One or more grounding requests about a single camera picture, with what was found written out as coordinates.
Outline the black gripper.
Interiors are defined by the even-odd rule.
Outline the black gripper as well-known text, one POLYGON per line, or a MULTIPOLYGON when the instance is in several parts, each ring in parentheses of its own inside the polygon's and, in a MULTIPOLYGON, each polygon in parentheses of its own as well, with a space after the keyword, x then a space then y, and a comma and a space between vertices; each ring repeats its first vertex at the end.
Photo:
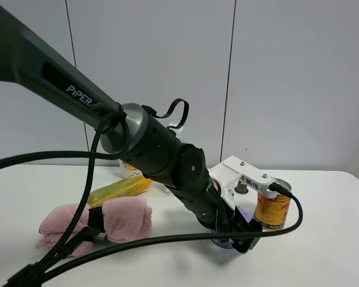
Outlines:
MULTIPOLYGON (((262 232, 262 225, 255 219, 247 222, 245 218, 241 215, 240 211, 235 209, 233 218, 229 221, 230 230, 228 233, 247 233, 247 232, 262 232)), ((259 238, 253 239, 232 239, 233 240, 233 249, 239 253, 245 254, 249 250, 252 250, 254 246, 259 241, 259 238)))

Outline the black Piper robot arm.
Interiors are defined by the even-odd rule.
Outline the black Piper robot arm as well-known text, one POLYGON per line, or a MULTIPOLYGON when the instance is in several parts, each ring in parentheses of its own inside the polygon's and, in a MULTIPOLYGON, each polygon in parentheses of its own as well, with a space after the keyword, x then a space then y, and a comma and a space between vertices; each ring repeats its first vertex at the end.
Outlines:
POLYGON ((26 25, 0 5, 0 81, 19 84, 96 130, 90 152, 34 152, 0 160, 0 169, 48 158, 122 159, 167 186, 208 234, 155 237, 124 243, 117 251, 167 242, 227 239, 239 252, 262 235, 222 197, 202 149, 180 142, 146 106, 111 99, 26 25), (102 145, 104 152, 97 153, 102 145))

